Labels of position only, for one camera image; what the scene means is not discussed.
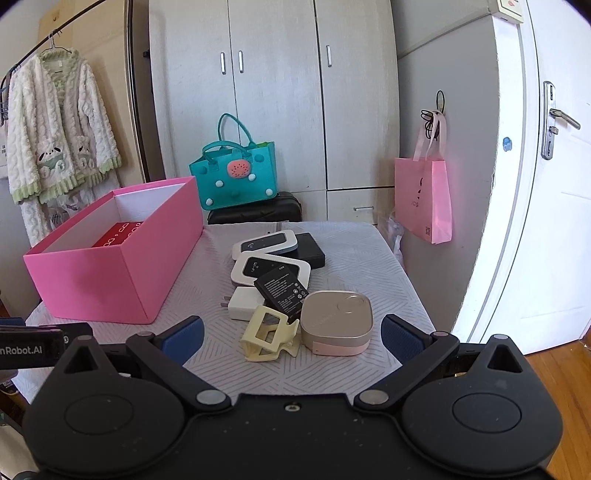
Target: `pink paper bag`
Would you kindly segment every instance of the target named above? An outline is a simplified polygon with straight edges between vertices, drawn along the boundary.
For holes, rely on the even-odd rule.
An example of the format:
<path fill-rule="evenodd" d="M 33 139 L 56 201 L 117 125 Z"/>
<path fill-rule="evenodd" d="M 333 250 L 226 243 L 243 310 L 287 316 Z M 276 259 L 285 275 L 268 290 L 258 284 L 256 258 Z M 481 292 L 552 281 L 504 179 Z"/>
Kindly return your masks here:
<path fill-rule="evenodd" d="M 440 126 L 439 153 L 432 157 L 434 133 Z M 452 199 L 447 182 L 445 147 L 447 124 L 441 112 L 433 112 L 433 135 L 423 157 L 424 134 L 418 135 L 413 158 L 397 158 L 394 169 L 396 220 L 431 244 L 452 239 Z"/>

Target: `black power bank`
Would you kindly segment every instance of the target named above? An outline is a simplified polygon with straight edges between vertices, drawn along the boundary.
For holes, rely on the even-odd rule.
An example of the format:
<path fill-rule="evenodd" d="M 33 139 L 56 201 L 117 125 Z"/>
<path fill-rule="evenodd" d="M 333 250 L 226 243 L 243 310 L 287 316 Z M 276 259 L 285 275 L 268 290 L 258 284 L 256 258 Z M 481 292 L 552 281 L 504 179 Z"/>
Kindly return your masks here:
<path fill-rule="evenodd" d="M 265 298 L 265 305 L 286 314 L 290 323 L 300 318 L 308 291 L 286 265 L 258 277 L 254 284 Z"/>
<path fill-rule="evenodd" d="M 298 233 L 295 237 L 297 238 L 297 248 L 291 252 L 279 254 L 279 256 L 303 260 L 308 262 L 312 269 L 324 267 L 326 257 L 314 237 L 309 233 Z"/>

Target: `table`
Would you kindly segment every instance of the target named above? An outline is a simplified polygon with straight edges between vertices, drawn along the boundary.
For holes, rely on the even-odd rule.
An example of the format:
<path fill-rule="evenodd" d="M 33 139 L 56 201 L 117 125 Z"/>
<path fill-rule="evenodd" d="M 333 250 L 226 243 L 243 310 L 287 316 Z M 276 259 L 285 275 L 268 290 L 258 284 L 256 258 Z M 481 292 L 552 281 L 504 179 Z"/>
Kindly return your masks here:
<path fill-rule="evenodd" d="M 230 320 L 221 303 L 231 296 L 232 245 L 235 242 L 292 229 L 310 232 L 326 255 L 326 266 L 313 270 L 309 292 L 351 290 L 366 295 L 374 313 L 374 329 L 367 350 L 353 357 L 313 355 L 304 345 L 296 358 L 283 352 L 274 362 L 244 360 L 239 340 L 246 322 Z M 380 378 L 400 367 L 384 348 L 380 325 L 388 313 L 430 333 L 435 328 L 410 280 L 377 229 L 365 223 L 239 223 L 210 225 L 174 283 L 160 314 L 151 325 L 91 323 L 99 343 L 122 343 L 134 333 L 156 334 L 194 314 L 205 323 L 201 349 L 185 367 L 235 401 L 240 393 L 327 394 L 346 393 L 353 398 Z M 54 325 L 72 320 L 53 317 L 41 303 L 27 325 Z M 22 394 L 32 401 L 51 369 L 21 370 L 14 379 Z"/>

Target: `metal screw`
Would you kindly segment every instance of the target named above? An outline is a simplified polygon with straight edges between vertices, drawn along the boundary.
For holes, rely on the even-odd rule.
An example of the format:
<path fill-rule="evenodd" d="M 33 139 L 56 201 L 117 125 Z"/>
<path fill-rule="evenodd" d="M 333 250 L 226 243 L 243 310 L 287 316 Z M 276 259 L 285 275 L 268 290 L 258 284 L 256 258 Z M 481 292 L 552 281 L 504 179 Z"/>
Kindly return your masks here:
<path fill-rule="evenodd" d="M 367 405 L 381 405 L 386 403 L 389 398 L 383 390 L 366 390 L 359 394 L 359 399 Z"/>
<path fill-rule="evenodd" d="M 203 405 L 219 405 L 226 400 L 226 394 L 219 390 L 203 390 L 195 398 Z"/>

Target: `white charger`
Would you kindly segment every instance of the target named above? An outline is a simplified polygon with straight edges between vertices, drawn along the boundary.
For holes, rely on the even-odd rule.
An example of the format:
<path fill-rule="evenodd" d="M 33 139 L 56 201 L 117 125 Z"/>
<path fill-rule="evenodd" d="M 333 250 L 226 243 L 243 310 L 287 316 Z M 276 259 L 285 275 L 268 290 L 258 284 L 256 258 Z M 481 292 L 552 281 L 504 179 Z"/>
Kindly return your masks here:
<path fill-rule="evenodd" d="M 228 315 L 232 320 L 250 322 L 252 315 L 265 299 L 255 287 L 237 287 L 232 297 L 224 297 L 228 303 L 222 303 L 222 307 L 228 307 Z"/>

